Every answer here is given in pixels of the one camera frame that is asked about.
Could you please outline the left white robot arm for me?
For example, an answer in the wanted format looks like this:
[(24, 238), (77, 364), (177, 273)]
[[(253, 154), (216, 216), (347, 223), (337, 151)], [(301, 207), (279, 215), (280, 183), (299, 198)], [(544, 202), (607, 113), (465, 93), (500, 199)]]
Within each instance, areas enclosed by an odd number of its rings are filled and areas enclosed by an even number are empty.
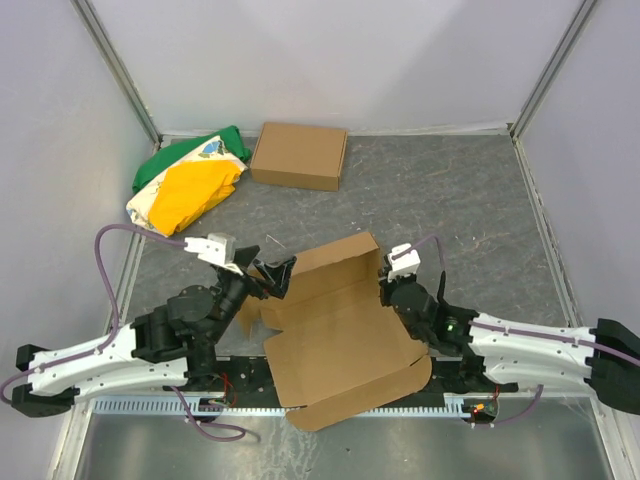
[(223, 372), (216, 345), (229, 324), (250, 297), (284, 298), (297, 259), (266, 263), (257, 245), (235, 248), (205, 238), (179, 245), (215, 270), (213, 286), (186, 287), (93, 341), (59, 350), (19, 347), (16, 366), (25, 381), (4, 393), (3, 401), (27, 417), (42, 418), (106, 392), (211, 390)]

